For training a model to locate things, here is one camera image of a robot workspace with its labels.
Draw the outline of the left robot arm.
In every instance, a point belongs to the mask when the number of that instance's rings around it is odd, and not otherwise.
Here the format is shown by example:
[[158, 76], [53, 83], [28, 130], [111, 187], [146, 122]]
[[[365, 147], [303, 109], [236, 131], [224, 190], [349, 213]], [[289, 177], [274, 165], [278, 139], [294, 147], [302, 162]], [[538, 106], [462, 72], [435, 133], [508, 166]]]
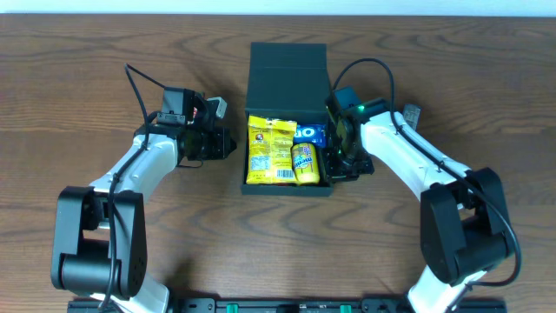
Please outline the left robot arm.
[[104, 176], [60, 193], [53, 286], [93, 297], [101, 310], [167, 311], [169, 289], [147, 272], [144, 205], [183, 159], [222, 160], [235, 148], [229, 130], [219, 126], [156, 123], [138, 128], [130, 149]]

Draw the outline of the yellow Hacks candy bag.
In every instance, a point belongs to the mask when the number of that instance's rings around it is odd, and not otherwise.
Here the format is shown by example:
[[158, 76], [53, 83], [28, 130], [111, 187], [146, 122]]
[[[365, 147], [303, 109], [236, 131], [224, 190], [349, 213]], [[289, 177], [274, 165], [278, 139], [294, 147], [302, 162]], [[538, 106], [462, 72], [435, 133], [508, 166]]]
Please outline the yellow Hacks candy bag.
[[297, 122], [248, 117], [248, 174], [246, 184], [296, 183], [292, 147]]

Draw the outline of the dark green box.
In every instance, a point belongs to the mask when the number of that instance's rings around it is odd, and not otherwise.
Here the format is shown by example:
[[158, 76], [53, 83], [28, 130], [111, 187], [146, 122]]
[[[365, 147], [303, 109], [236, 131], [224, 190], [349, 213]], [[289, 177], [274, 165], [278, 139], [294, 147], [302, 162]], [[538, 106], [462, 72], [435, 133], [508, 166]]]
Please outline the dark green box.
[[252, 42], [245, 114], [328, 125], [324, 43]]

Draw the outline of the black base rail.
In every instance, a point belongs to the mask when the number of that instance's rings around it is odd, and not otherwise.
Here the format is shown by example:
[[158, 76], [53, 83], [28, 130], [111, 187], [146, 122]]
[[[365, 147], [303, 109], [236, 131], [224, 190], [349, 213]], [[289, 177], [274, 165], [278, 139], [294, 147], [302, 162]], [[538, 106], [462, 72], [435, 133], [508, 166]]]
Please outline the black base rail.
[[[68, 302], [68, 313], [99, 312], [97, 302], [74, 300]], [[170, 304], [166, 312], [174, 313], [402, 313], [415, 312], [405, 300], [395, 297], [370, 297], [360, 301], [302, 301], [302, 300], [215, 300], [185, 298]], [[506, 313], [503, 300], [464, 300], [455, 310], [441, 312]]]

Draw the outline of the yellow Mentos roll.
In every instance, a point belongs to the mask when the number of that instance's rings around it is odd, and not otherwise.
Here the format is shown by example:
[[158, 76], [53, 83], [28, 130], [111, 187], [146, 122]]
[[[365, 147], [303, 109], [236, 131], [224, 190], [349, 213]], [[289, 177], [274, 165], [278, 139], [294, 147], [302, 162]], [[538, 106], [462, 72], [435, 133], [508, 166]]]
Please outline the yellow Mentos roll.
[[317, 184], [320, 180], [316, 149], [311, 143], [298, 143], [292, 148], [292, 162], [299, 185]]

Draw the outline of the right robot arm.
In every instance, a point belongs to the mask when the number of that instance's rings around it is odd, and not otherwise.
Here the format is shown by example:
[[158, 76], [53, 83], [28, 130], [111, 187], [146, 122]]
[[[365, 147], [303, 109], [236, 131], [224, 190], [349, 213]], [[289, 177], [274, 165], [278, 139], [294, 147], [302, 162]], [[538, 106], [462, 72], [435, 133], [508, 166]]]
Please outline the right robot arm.
[[373, 171], [377, 157], [420, 202], [420, 249], [426, 267], [404, 299], [374, 299], [367, 311], [504, 312], [501, 300], [467, 299], [483, 276], [520, 247], [500, 178], [471, 170], [437, 150], [407, 124], [390, 102], [327, 101], [333, 148], [328, 176], [356, 179]]

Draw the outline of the blue Oreo cookie pack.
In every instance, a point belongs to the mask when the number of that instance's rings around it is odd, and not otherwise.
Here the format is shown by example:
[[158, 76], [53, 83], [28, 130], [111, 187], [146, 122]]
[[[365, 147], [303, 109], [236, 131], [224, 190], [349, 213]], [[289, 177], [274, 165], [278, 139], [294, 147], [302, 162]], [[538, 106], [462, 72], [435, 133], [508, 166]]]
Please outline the blue Oreo cookie pack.
[[324, 148], [327, 145], [326, 126], [324, 124], [298, 124], [293, 139], [294, 144], [311, 143]]

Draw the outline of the small dark blue box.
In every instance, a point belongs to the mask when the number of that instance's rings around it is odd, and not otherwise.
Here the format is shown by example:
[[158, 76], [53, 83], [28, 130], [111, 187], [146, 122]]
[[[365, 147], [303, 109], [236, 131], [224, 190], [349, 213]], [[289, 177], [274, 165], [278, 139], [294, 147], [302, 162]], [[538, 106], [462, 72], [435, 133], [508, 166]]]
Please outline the small dark blue box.
[[416, 130], [418, 123], [420, 121], [422, 108], [419, 105], [407, 103], [404, 105], [402, 115], [406, 123], [413, 129]]

